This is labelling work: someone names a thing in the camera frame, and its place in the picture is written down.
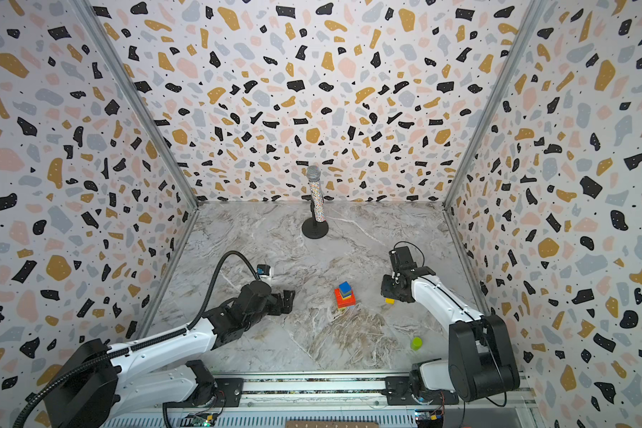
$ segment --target gray marble surface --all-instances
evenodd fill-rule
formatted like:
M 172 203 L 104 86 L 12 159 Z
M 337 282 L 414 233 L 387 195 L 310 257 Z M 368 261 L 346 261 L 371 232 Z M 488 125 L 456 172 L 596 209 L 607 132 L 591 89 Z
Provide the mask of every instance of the gray marble surface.
M 234 249 L 253 265 L 274 267 L 274 292 L 296 291 L 291 314 L 267 316 L 243 337 L 202 356 L 210 370 L 310 371 L 408 369 L 446 357 L 442 326 L 420 305 L 385 302 L 387 252 L 408 240 L 443 283 L 476 307 L 438 203 L 345 203 L 325 205 L 328 234 L 302 235 L 309 204 L 207 203 L 154 317 L 150 334 L 187 323 L 197 313 L 214 267 Z M 412 249 L 419 264 L 420 253 Z M 231 256 L 220 272 L 208 308 L 235 297 L 252 278 Z M 347 281 L 357 304 L 338 310 L 333 290 Z M 412 351 L 419 336 L 423 347 Z

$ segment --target microphone stand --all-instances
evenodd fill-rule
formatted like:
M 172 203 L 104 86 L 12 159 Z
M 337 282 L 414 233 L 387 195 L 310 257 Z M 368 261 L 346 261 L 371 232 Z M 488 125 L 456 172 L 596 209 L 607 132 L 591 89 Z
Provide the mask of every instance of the microphone stand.
M 311 201 L 311 218 L 302 223 L 302 234 L 309 239 L 323 238 L 328 233 L 328 222 L 316 221 L 316 212 L 314 212 L 314 201 Z

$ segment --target blue block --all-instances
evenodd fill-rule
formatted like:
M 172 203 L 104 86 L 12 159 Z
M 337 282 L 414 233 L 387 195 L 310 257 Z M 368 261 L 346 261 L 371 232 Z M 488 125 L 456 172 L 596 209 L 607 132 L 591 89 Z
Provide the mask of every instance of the blue block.
M 350 287 L 350 284 L 347 284 L 347 281 L 340 284 L 338 289 L 340 290 L 340 296 L 342 296 L 343 299 L 348 298 L 352 294 L 352 287 Z

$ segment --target red block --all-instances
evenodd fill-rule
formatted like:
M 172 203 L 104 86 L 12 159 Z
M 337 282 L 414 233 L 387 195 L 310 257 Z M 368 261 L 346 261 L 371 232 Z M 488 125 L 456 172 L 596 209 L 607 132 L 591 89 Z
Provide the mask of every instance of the red block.
M 339 288 L 335 288 L 335 301 L 337 302 L 338 309 L 340 309 L 341 307 L 354 306 L 355 304 L 357 304 L 357 301 L 355 300 L 355 294 L 353 292 L 347 299 L 343 299 L 342 295 L 340 294 Z

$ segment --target terrazzo patterned wall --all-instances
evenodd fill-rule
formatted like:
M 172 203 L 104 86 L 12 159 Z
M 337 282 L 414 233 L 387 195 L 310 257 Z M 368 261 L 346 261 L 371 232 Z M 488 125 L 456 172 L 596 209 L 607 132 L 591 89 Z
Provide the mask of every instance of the terrazzo patterned wall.
M 451 209 L 548 427 L 642 428 L 642 1 L 550 1 Z
M 199 200 L 435 201 L 527 2 L 94 4 Z
M 131 337 L 187 216 L 70 6 L 0 2 L 0 427 L 79 344 Z

